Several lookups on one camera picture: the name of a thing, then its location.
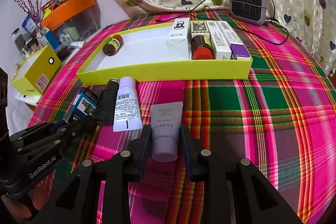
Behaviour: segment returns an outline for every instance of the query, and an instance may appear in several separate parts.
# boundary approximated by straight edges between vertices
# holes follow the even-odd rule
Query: plaid tablecloth
[[[229,21],[274,42],[285,37],[282,29],[273,26],[256,27],[234,21],[227,11],[194,15]],[[30,125],[62,119],[82,85],[76,71],[107,35],[174,16],[142,16],[101,32],[55,78]],[[150,123],[151,104],[179,101],[184,95],[183,121],[194,137],[223,157],[249,158],[303,222],[315,224],[336,192],[335,89],[316,60],[293,37],[282,46],[275,46],[237,32],[253,56],[247,80],[141,83],[137,88],[142,94],[143,120]],[[83,159],[106,159],[126,148],[128,141],[138,135],[138,131],[120,134],[111,128],[97,128],[95,134],[76,140],[69,150],[69,161],[42,185],[49,192],[52,187],[58,188],[63,177]],[[187,179],[182,157],[170,163],[169,168],[152,160],[148,166],[144,180],[129,187],[132,224],[199,223],[204,186]]]

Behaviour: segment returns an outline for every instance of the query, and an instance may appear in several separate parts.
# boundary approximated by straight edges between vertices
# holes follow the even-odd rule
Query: white box
[[[210,41],[215,59],[230,60],[231,49],[223,33],[221,32],[221,29],[215,21],[207,21],[207,25],[210,32]]]
[[[176,18],[166,38],[169,59],[171,61],[189,60],[188,43],[189,18]]]
[[[218,21],[218,26],[230,45],[232,59],[251,60],[251,55],[237,33],[226,21]]]
[[[191,21],[190,22],[191,38],[202,35],[210,39],[209,29],[205,21]]]

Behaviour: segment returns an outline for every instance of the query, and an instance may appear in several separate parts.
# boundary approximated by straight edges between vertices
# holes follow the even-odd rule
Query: screw head
[[[202,154],[203,156],[210,156],[210,155],[211,155],[211,151],[210,151],[209,149],[203,149],[203,150],[201,151],[201,154]]]
[[[82,165],[85,166],[85,167],[89,167],[90,165],[92,164],[92,161],[91,160],[83,160],[82,162]]]
[[[126,157],[129,157],[131,155],[131,152],[128,151],[128,150],[124,150],[124,151],[121,151],[120,152],[120,156],[126,158]]]
[[[251,161],[249,159],[243,158],[240,160],[240,163],[245,166],[249,166]]]

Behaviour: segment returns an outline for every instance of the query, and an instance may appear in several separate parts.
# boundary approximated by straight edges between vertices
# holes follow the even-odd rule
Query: heater grille
[[[257,6],[261,6],[261,0],[232,0],[231,11],[236,16],[258,21],[261,15],[261,7]]]

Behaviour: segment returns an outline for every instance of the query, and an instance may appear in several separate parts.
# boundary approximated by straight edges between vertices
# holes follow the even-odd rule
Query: brown glass bottle
[[[120,35],[116,34],[115,36],[110,38],[110,40],[104,45],[103,52],[107,56],[113,56],[117,53],[117,51],[122,47],[123,44],[123,38]]]
[[[190,41],[193,60],[213,59],[209,38],[196,35]]]

